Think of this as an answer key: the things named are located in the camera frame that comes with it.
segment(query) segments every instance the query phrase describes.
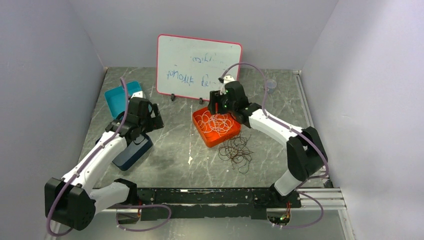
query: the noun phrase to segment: white plastic casing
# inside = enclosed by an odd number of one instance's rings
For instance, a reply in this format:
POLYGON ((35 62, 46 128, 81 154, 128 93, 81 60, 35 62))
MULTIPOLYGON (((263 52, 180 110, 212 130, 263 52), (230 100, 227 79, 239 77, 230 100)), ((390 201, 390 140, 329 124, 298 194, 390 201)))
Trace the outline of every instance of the white plastic casing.
POLYGON ((231 75, 226 75, 226 76, 224 76, 224 83, 222 84, 222 86, 221 86, 221 90, 220 90, 220 94, 221 94, 221 95, 226 94, 226 91, 225 91, 225 84, 227 84, 227 83, 229 83, 229 82, 233 82, 233 81, 235 81, 235 79, 234 79, 234 77, 233 77, 233 76, 231 76, 231 75))
POLYGON ((94 189, 90 194, 90 198, 95 200, 94 215, 98 214, 104 209, 109 208, 112 205, 125 202, 129 192, 130 188, 119 182, 113 182, 109 186, 105 186, 100 189, 94 189))
POLYGON ((136 98, 144 98, 143 91, 134 92, 132 94, 131 98, 134 98, 134 97, 136 97, 136 98))
MULTIPOLYGON (((267 112, 267 114, 274 119, 277 119, 278 121, 288 125, 290 128, 297 130, 298 132, 302 131, 302 128, 298 126, 291 125, 273 116, 269 112, 267 112)), ((291 130, 274 122, 268 117, 265 117, 262 109, 258 109, 252 113, 252 115, 249 117, 249 123, 252 129, 256 129, 265 133, 283 146, 286 145, 290 137, 297 136, 297 134, 291 130)), ((274 187, 282 196, 286 196, 301 183, 302 182, 297 180, 287 169, 285 173, 275 182, 274 187)))
MULTIPOLYGON (((98 143, 93 147, 93 149, 84 157, 84 159, 78 163, 70 172, 66 173, 64 177, 64 182, 66 183, 72 175, 74 175, 81 165, 87 161, 87 158, 91 155, 92 152, 97 147, 101 147, 103 142, 110 138, 114 134, 113 131, 104 132, 101 136, 98 143)), ((94 184, 97 180, 105 174, 106 169, 109 164, 116 158, 116 156, 121 153, 127 147, 127 141, 125 138, 116 135, 115 138, 110 141, 104 148, 102 148, 90 161, 90 163, 82 170, 79 176, 71 182, 72 185, 76 186, 77 184, 82 185, 87 194, 90 194, 94 184)))

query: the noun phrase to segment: marble table surface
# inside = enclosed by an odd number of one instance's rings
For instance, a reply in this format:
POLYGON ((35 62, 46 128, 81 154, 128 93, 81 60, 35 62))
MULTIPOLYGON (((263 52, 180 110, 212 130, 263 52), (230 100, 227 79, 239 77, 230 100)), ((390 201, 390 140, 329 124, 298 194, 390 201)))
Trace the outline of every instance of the marble table surface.
MULTIPOLYGON (((305 128, 305 117, 297 82, 289 70, 264 70, 269 79, 277 81, 276 90, 269 95, 266 109, 280 119, 305 128)), ((80 160, 94 147, 95 141, 112 120, 104 93, 120 85, 119 77, 127 83, 140 83, 146 97, 158 104, 165 127, 150 132, 153 141, 149 149, 130 169, 119 170, 110 164, 105 174, 96 183, 102 188, 113 180, 124 178, 140 188, 226 188, 269 187, 287 169, 286 147, 254 129, 242 126, 241 134, 250 137, 247 147, 253 152, 246 174, 233 169, 230 161, 219 158, 222 144, 209 148, 205 145, 192 122, 193 112, 207 103, 198 100, 177 98, 171 101, 167 95, 156 91, 156 68, 154 67, 110 67, 106 73, 98 101, 95 105, 80 160)), ((239 81, 251 102, 261 104, 263 80, 254 69, 241 68, 239 81)), ((322 188, 320 179, 313 179, 304 188, 322 188)))

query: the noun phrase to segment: orange tray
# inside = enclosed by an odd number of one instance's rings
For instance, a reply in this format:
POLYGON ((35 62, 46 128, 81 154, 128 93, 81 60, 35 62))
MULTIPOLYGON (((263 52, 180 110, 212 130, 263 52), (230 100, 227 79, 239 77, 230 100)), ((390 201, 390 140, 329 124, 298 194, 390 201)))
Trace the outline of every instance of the orange tray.
POLYGON ((208 146, 209 148, 212 148, 220 143, 223 143, 224 141, 237 136, 240 133, 240 129, 242 128, 242 126, 240 125, 240 123, 234 121, 234 119, 232 118, 232 116, 227 113, 226 115, 228 115, 228 121, 230 121, 231 123, 233 123, 232 127, 228 130, 227 133, 225 134, 218 134, 218 132, 216 131, 211 131, 211 128, 204 124, 202 127, 199 126, 198 121, 200 121, 202 119, 202 115, 203 113, 206 112, 206 116, 211 117, 211 113, 208 111, 207 107, 204 107, 200 110, 197 110, 195 112, 193 112, 193 123, 197 128, 197 131, 199 132, 201 138, 203 139, 204 143, 206 144, 206 146, 208 146))

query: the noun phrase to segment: white wall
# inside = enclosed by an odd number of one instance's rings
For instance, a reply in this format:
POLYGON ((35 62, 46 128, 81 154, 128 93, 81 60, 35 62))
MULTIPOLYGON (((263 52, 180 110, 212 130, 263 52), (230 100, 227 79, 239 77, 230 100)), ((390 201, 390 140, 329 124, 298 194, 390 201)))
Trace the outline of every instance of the white wall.
POLYGON ((340 0, 302 70, 358 240, 424 239, 424 4, 340 0))
POLYGON ((0 0, 0 239, 44 239, 44 185, 77 163, 102 77, 68 0, 0 0))
POLYGON ((239 42, 243 60, 300 70, 338 0, 70 0, 105 66, 155 67, 157 37, 239 42))

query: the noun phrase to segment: handwritten text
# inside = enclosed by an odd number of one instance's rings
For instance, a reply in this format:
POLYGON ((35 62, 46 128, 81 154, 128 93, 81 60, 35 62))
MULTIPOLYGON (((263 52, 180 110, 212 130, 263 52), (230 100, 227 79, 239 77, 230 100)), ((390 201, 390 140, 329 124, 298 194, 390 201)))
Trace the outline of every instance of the handwritten text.
POLYGON ((170 70, 166 75, 167 79, 178 79, 181 80, 182 83, 188 84, 189 86, 195 83, 193 76, 182 74, 177 70, 170 70))
POLYGON ((209 80, 209 74, 205 74, 202 78, 201 78, 201 86, 202 87, 209 87, 211 85, 217 85, 216 82, 214 81, 210 81, 209 80))
POLYGON ((192 57, 191 60, 195 63, 208 63, 208 62, 212 62, 212 54, 209 53, 205 53, 203 56, 196 56, 196 57, 192 57))

